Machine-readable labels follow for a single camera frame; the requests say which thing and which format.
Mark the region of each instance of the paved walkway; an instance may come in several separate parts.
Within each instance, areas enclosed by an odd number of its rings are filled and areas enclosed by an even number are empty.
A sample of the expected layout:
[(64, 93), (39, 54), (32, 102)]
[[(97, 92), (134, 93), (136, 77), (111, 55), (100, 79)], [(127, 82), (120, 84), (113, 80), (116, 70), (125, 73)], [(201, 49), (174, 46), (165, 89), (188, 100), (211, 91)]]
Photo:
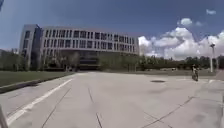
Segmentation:
[(0, 103), (10, 128), (220, 128), (223, 92), (222, 81), (92, 72), (2, 94)]

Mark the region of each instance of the pole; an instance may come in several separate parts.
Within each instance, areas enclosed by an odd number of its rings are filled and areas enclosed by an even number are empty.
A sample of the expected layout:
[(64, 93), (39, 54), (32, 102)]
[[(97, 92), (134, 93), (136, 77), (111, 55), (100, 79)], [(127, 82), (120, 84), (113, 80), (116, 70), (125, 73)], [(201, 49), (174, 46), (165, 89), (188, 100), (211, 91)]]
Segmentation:
[(211, 55), (211, 60), (210, 60), (210, 66), (211, 66), (211, 72), (213, 72), (213, 58), (215, 55), (215, 44), (211, 44), (210, 47), (212, 48), (212, 55)]
[(0, 126), (1, 126), (1, 128), (8, 128), (8, 125), (5, 121), (5, 117), (4, 117), (3, 112), (2, 112), (1, 105), (0, 105)]
[(213, 72), (213, 62), (212, 62), (212, 56), (210, 57), (210, 69), (211, 69), (211, 72)]

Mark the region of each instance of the curb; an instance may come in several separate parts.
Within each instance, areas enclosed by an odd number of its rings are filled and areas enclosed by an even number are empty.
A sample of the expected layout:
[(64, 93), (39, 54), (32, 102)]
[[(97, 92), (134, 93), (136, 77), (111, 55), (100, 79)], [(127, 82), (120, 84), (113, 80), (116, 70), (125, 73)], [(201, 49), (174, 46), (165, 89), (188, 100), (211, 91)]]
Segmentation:
[(26, 82), (6, 85), (6, 86), (3, 86), (3, 87), (0, 87), (0, 94), (6, 93), (6, 92), (9, 92), (9, 91), (13, 91), (13, 90), (16, 90), (16, 89), (28, 87), (28, 86), (33, 86), (35, 84), (45, 82), (45, 81), (49, 81), (49, 80), (53, 80), (53, 79), (57, 79), (57, 78), (60, 78), (60, 77), (38, 79), (38, 80), (32, 80), (32, 81), (26, 81)]

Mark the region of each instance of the white line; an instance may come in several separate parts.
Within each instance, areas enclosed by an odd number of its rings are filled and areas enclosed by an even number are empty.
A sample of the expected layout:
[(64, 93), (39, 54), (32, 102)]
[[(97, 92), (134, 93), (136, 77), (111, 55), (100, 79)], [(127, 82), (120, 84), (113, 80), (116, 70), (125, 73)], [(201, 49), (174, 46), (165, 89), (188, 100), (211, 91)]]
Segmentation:
[(22, 116), (23, 114), (25, 114), (26, 112), (28, 112), (28, 110), (32, 109), (34, 107), (35, 104), (43, 101), (44, 99), (46, 99), (47, 97), (49, 97), (51, 94), (53, 94), (54, 92), (56, 92), (57, 90), (61, 89), (63, 86), (65, 86), (68, 82), (70, 82), (72, 79), (67, 80), (66, 82), (62, 83), (61, 85), (59, 85), (58, 87), (48, 91), (47, 93), (45, 93), (43, 96), (35, 99), (33, 102), (31, 102), (30, 104), (26, 105), (24, 108), (22, 108), (21, 110), (17, 111), (15, 114), (13, 114), (12, 116), (10, 116), (9, 118), (7, 118), (7, 124), (11, 125), (16, 119), (18, 119), (20, 116)]
[(209, 80), (209, 83), (212, 83), (214, 80)]

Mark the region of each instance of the lamp post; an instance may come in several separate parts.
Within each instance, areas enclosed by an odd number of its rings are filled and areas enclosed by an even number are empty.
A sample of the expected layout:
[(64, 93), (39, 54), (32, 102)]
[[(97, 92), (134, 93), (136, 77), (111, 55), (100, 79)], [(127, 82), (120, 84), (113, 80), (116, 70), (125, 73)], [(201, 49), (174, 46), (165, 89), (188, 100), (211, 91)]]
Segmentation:
[(211, 72), (213, 72), (213, 58), (215, 56), (215, 44), (211, 44), (210, 47), (212, 48), (212, 55), (211, 55), (211, 59), (210, 59), (210, 67), (211, 67)]

